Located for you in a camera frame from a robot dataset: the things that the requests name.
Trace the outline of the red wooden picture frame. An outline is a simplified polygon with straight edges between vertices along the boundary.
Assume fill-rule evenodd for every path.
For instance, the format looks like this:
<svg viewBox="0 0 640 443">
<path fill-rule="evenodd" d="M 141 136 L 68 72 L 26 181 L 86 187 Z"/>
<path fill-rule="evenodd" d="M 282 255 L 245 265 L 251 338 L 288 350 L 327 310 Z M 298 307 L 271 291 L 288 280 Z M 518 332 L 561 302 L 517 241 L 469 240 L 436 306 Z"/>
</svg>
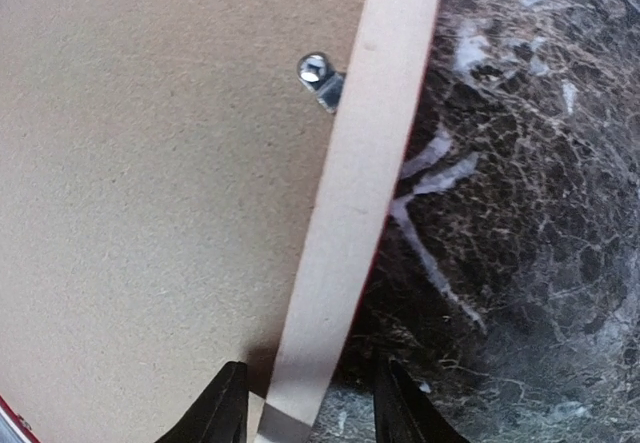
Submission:
<svg viewBox="0 0 640 443">
<path fill-rule="evenodd" d="M 309 436 L 393 198 L 438 0 L 364 0 L 307 233 L 264 387 L 250 368 L 248 438 Z M 6 440 L 43 442 L 1 394 Z"/>
</svg>

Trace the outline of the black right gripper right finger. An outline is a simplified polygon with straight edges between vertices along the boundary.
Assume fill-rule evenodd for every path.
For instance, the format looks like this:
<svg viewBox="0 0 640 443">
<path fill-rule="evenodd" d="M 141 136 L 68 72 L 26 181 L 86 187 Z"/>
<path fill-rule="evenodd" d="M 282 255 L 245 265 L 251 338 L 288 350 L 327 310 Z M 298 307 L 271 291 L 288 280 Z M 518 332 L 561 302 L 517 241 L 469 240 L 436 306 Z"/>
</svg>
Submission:
<svg viewBox="0 0 640 443">
<path fill-rule="evenodd" d="M 377 357 L 373 384 L 377 443 L 468 443 L 394 359 Z"/>
</svg>

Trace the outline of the brown cardboard backing board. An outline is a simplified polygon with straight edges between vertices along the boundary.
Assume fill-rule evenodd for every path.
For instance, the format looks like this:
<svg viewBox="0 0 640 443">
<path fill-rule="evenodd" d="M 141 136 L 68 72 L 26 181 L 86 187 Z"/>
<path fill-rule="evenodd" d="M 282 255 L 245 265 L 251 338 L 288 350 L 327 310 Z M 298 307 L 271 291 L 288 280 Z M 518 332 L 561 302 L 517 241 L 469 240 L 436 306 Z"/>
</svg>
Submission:
<svg viewBox="0 0 640 443">
<path fill-rule="evenodd" d="M 1 0 L 1 394 L 43 442 L 153 442 L 264 387 L 364 0 Z"/>
</svg>

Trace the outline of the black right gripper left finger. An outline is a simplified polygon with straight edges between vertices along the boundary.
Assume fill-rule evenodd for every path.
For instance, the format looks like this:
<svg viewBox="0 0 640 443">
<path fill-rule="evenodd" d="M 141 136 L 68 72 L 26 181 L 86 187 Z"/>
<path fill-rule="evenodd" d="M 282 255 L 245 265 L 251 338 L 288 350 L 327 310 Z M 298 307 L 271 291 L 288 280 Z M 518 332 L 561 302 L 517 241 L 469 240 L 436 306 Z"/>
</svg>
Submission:
<svg viewBox="0 0 640 443">
<path fill-rule="evenodd" d="M 245 443 L 248 406 L 248 366 L 229 361 L 157 443 Z"/>
</svg>

